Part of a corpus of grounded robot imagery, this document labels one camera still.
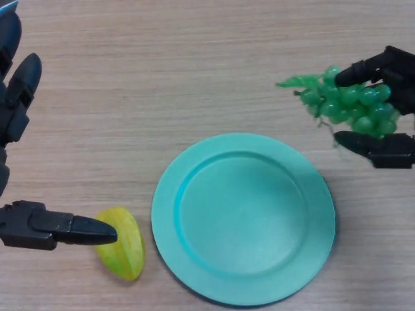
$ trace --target wooden table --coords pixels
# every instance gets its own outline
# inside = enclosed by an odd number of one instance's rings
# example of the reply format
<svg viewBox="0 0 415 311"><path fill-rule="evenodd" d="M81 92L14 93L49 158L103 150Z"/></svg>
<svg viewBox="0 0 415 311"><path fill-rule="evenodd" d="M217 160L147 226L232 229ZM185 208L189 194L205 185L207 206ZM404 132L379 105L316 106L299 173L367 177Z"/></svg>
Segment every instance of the wooden table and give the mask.
<svg viewBox="0 0 415 311"><path fill-rule="evenodd" d="M15 64L43 78L22 140L8 147L3 204L94 217L124 205L147 243L125 284L93 249L1 248L1 310L222 310L182 288L156 253L152 194L183 149L225 132L280 139L307 156L336 200L338 243L318 277L265 310L414 310L415 173L374 170L274 83L395 45L415 52L415 2L345 0L22 1ZM401 121L411 131L412 117Z"/></svg>

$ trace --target grape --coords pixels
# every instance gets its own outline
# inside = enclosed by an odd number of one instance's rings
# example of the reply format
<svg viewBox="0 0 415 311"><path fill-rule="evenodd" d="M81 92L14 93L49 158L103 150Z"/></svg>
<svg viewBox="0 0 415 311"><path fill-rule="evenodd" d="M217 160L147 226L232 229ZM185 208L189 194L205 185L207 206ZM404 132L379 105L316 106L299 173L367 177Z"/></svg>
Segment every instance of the grape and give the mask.
<svg viewBox="0 0 415 311"><path fill-rule="evenodd" d="M318 118L320 116L320 107L314 105L314 106L308 106L307 107L308 113L310 113L314 118Z"/></svg>
<svg viewBox="0 0 415 311"><path fill-rule="evenodd" d="M381 135L392 134L396 131L396 123L391 120L385 120L379 123L377 131Z"/></svg>
<svg viewBox="0 0 415 311"><path fill-rule="evenodd" d="M394 109L392 116L390 117L391 121L397 121L400 118L401 114L398 110Z"/></svg>
<svg viewBox="0 0 415 311"><path fill-rule="evenodd" d="M349 120L348 124L352 125L354 122L356 122L357 119L360 119L361 117L365 116L367 114L366 108L360 104L353 106L349 110Z"/></svg>
<svg viewBox="0 0 415 311"><path fill-rule="evenodd" d="M335 66L328 67L323 76L324 84L328 86L334 86L335 77L339 72L341 72L341 69L339 67L335 67Z"/></svg>
<svg viewBox="0 0 415 311"><path fill-rule="evenodd" d="M359 92L356 87L343 89L340 96L341 103L345 107L351 107L359 100Z"/></svg>
<svg viewBox="0 0 415 311"><path fill-rule="evenodd" d="M390 97L390 88L386 84L375 87L376 98L379 102L386 102Z"/></svg>
<svg viewBox="0 0 415 311"><path fill-rule="evenodd" d="M369 117L361 117L353 123L351 129L357 133L370 133L374 129L374 122Z"/></svg>
<svg viewBox="0 0 415 311"><path fill-rule="evenodd" d="M338 102L335 100L328 100L326 101L321 108L321 114L327 117L331 117L339 113L340 108L338 106Z"/></svg>
<svg viewBox="0 0 415 311"><path fill-rule="evenodd" d="M393 113L394 107L391 104L376 103L371 107L369 117L373 121L381 121L391 118Z"/></svg>
<svg viewBox="0 0 415 311"><path fill-rule="evenodd" d="M324 86L322 91L327 99L338 99L340 96L340 91L335 86Z"/></svg>
<svg viewBox="0 0 415 311"><path fill-rule="evenodd" d="M376 91L370 87L363 89L359 94L360 102L365 106L371 106L376 101Z"/></svg>
<svg viewBox="0 0 415 311"><path fill-rule="evenodd" d="M333 114L329 117L329 120L333 124L340 124L348 119L349 112L346 109L341 109L338 113Z"/></svg>
<svg viewBox="0 0 415 311"><path fill-rule="evenodd" d="M306 106L319 105L323 102L317 89L306 89L301 93L300 98Z"/></svg>

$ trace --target grape bunch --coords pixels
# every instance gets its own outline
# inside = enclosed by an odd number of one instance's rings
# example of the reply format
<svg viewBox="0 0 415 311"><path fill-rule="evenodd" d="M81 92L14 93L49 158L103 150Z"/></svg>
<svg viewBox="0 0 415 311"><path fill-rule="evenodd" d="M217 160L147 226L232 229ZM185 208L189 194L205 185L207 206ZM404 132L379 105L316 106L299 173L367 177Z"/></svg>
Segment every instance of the grape bunch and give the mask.
<svg viewBox="0 0 415 311"><path fill-rule="evenodd" d="M385 84L336 87L338 67L328 67L322 75L295 76L279 87L305 87L300 96L307 111L314 117L325 117L331 124L347 123L353 132L380 138L396 131L400 117L388 99L390 88Z"/></svg>

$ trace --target toy fruit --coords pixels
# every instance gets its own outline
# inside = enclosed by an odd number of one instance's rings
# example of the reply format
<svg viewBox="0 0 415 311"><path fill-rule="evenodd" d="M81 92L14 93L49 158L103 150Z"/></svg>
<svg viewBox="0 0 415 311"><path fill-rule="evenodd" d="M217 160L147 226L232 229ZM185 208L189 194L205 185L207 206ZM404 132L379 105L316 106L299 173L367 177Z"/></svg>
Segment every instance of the toy fruit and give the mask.
<svg viewBox="0 0 415 311"><path fill-rule="evenodd" d="M136 280L145 263L144 240L136 220L124 207L106 209L97 219L112 225L118 233L115 243L95 246L102 263L120 278Z"/></svg>
<svg viewBox="0 0 415 311"><path fill-rule="evenodd" d="M354 132L378 138L394 133L400 113L388 103L390 88L385 84L337 87L334 80L339 72L331 66L322 75L294 76L276 86L304 88L294 94L314 118L324 117L332 125L345 122Z"/></svg>

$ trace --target plate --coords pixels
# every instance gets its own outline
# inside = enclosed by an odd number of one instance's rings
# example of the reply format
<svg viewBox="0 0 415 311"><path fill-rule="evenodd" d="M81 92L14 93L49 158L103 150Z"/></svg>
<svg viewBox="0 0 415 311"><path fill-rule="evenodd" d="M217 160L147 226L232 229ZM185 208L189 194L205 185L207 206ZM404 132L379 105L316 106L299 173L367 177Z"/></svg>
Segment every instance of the plate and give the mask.
<svg viewBox="0 0 415 311"><path fill-rule="evenodd" d="M154 193L152 231L167 267L212 301L259 306L309 283L335 237L335 207L292 147L249 133L188 148Z"/></svg>

